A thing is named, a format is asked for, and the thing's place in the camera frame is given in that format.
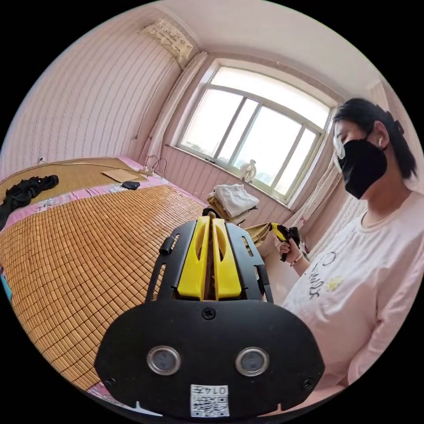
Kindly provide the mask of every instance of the yellow plastic part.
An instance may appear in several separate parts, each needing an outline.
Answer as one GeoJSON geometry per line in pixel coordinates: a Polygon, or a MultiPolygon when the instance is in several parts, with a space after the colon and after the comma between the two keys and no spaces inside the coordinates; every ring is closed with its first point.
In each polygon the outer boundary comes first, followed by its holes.
{"type": "Polygon", "coordinates": [[[242,288],[224,220],[214,219],[212,221],[212,240],[216,300],[237,298],[240,296],[242,288]]]}
{"type": "Polygon", "coordinates": [[[179,295],[200,301],[203,300],[206,280],[209,225],[209,216],[202,216],[197,220],[178,283],[179,295]]]}
{"type": "Polygon", "coordinates": [[[278,227],[279,227],[279,224],[276,224],[276,223],[271,223],[271,226],[272,226],[272,228],[273,228],[273,232],[274,232],[274,234],[278,237],[278,239],[281,241],[281,242],[286,242],[287,240],[286,240],[286,238],[284,237],[284,235],[283,235],[283,233],[278,229],[278,227]]]}

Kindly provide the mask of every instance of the black hair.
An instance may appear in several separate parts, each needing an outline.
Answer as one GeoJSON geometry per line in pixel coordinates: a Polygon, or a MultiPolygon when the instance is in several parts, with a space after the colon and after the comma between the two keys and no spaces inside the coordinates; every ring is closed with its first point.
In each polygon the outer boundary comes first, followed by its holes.
{"type": "Polygon", "coordinates": [[[397,164],[403,179],[410,179],[412,174],[417,177],[416,161],[408,143],[403,137],[404,130],[395,121],[390,112],[385,112],[380,106],[364,98],[351,98],[339,106],[333,122],[349,121],[358,125],[367,134],[374,129],[375,121],[380,121],[389,134],[397,164]]]}

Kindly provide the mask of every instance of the window frame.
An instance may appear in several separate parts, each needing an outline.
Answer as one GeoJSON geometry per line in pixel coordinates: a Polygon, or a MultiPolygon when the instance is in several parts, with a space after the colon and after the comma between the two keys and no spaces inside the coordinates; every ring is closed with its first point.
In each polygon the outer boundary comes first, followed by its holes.
{"type": "MultiPolygon", "coordinates": [[[[303,179],[305,178],[305,175],[308,172],[314,158],[316,157],[317,152],[319,151],[319,148],[320,148],[320,146],[321,146],[321,144],[322,144],[322,142],[323,142],[323,140],[326,136],[326,133],[327,133],[329,125],[330,125],[330,120],[331,120],[330,117],[332,116],[333,108],[331,106],[328,106],[329,114],[328,114],[326,123],[324,125],[324,128],[320,128],[318,125],[316,125],[315,123],[313,123],[312,121],[310,121],[309,119],[304,117],[303,115],[295,112],[292,109],[287,108],[286,106],[283,106],[279,103],[276,103],[272,100],[263,98],[261,96],[250,93],[248,91],[242,91],[242,90],[238,90],[238,89],[235,89],[235,88],[230,88],[230,87],[212,84],[211,81],[213,80],[215,74],[221,68],[234,68],[234,69],[246,70],[246,71],[253,72],[253,73],[259,73],[259,72],[251,71],[249,69],[243,69],[243,68],[239,68],[239,67],[235,67],[235,66],[225,66],[225,65],[222,65],[222,64],[217,65],[214,72],[211,74],[209,80],[206,83],[204,83],[203,87],[200,89],[200,91],[197,95],[197,98],[196,98],[195,102],[193,103],[193,106],[192,106],[192,108],[189,112],[188,119],[186,120],[186,122],[184,123],[184,125],[182,127],[182,131],[180,132],[180,136],[178,137],[176,147],[183,150],[183,151],[186,151],[186,152],[188,152],[188,153],[190,153],[190,154],[192,154],[196,157],[199,157],[203,160],[206,160],[207,162],[212,163],[213,165],[216,165],[217,167],[221,168],[222,170],[229,172],[230,174],[240,178],[240,170],[238,168],[236,168],[235,166],[233,166],[234,161],[235,161],[237,155],[239,154],[241,148],[243,147],[244,143],[246,142],[247,136],[249,135],[249,132],[250,132],[255,120],[256,120],[256,117],[259,114],[259,111],[261,110],[261,107],[267,107],[271,110],[274,110],[274,111],[282,114],[283,116],[286,116],[286,117],[294,120],[295,122],[297,122],[301,125],[301,128],[300,128],[299,133],[298,133],[292,147],[290,148],[288,155],[287,155],[286,159],[284,160],[279,172],[276,174],[272,184],[268,186],[268,185],[266,185],[265,183],[261,182],[260,180],[258,180],[256,178],[254,178],[251,182],[251,184],[255,188],[261,190],[262,192],[268,194],[269,196],[273,197],[274,199],[278,200],[279,202],[281,202],[281,203],[283,203],[284,205],[287,206],[288,203],[293,199],[297,189],[301,185],[301,183],[302,183],[303,179]],[[197,112],[197,110],[198,110],[198,108],[201,104],[201,101],[203,100],[203,98],[204,98],[204,96],[205,96],[205,94],[208,90],[224,91],[224,92],[239,95],[239,96],[242,97],[242,100],[241,100],[236,112],[234,113],[234,115],[233,115],[233,117],[232,117],[232,119],[231,119],[231,121],[230,121],[230,123],[227,127],[227,130],[225,131],[225,133],[223,135],[223,138],[221,139],[220,143],[218,144],[218,148],[217,148],[213,157],[206,155],[206,154],[204,154],[204,153],[202,153],[198,150],[191,149],[190,147],[182,144],[183,141],[184,141],[184,138],[186,136],[187,130],[188,130],[194,116],[196,115],[196,112],[197,112]],[[224,144],[227,140],[227,137],[228,137],[228,135],[229,135],[229,133],[230,133],[230,131],[231,131],[237,117],[239,116],[239,113],[242,110],[243,105],[244,105],[244,103],[246,102],[247,99],[251,99],[251,100],[257,102],[258,105],[256,106],[256,109],[253,112],[252,116],[250,117],[250,120],[248,121],[248,124],[246,125],[246,128],[243,131],[242,136],[240,137],[240,140],[237,143],[229,162],[226,163],[226,162],[220,161],[218,159],[218,156],[219,156],[219,154],[220,154],[220,152],[221,152],[221,150],[222,150],[222,148],[223,148],[223,146],[224,146],[224,144]],[[275,187],[278,184],[278,182],[279,182],[279,180],[280,180],[290,158],[292,157],[294,151],[296,150],[305,129],[308,129],[309,131],[313,132],[315,134],[315,139],[314,139],[312,146],[311,146],[308,154],[306,155],[301,167],[299,168],[299,171],[298,171],[295,179],[293,180],[292,184],[288,188],[287,193],[284,195],[282,193],[277,192],[275,190],[275,187]]],[[[287,83],[283,80],[277,79],[275,77],[270,76],[270,78],[273,78],[277,81],[281,81],[284,84],[291,85],[291,84],[289,84],[289,83],[287,83]]],[[[317,99],[315,96],[305,92],[304,90],[301,90],[298,87],[294,87],[294,88],[296,88],[297,90],[303,91],[305,94],[307,94],[308,96],[310,96],[312,98],[317,99]]]]}

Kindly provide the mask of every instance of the bracelet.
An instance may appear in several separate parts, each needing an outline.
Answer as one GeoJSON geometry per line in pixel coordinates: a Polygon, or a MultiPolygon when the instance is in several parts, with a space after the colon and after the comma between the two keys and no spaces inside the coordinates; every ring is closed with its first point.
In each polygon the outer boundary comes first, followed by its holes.
{"type": "Polygon", "coordinates": [[[290,266],[295,265],[297,262],[299,262],[301,259],[303,258],[303,253],[300,254],[300,256],[298,256],[291,264],[290,266]]]}

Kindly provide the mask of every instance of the white long-sleeve shirt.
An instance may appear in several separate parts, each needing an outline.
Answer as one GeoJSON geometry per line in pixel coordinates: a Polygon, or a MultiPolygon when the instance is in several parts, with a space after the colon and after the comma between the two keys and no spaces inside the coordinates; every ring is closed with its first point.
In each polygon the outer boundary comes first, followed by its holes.
{"type": "Polygon", "coordinates": [[[424,196],[370,227],[347,225],[299,278],[282,307],[310,328],[326,365],[317,389],[351,384],[403,324],[424,275],[424,196]]]}

